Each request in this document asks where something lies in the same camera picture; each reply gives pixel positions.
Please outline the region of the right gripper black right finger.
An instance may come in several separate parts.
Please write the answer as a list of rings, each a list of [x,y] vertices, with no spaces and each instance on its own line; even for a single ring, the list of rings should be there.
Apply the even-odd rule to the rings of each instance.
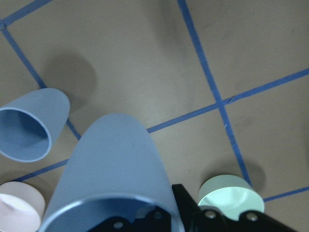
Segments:
[[[185,232],[202,232],[201,209],[182,184],[173,184],[172,191]]]

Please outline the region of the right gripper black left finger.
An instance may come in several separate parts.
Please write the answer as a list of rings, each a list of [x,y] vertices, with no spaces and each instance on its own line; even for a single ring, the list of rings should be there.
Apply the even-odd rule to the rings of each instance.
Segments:
[[[170,232],[171,215],[157,206],[139,209],[135,218],[136,232]]]

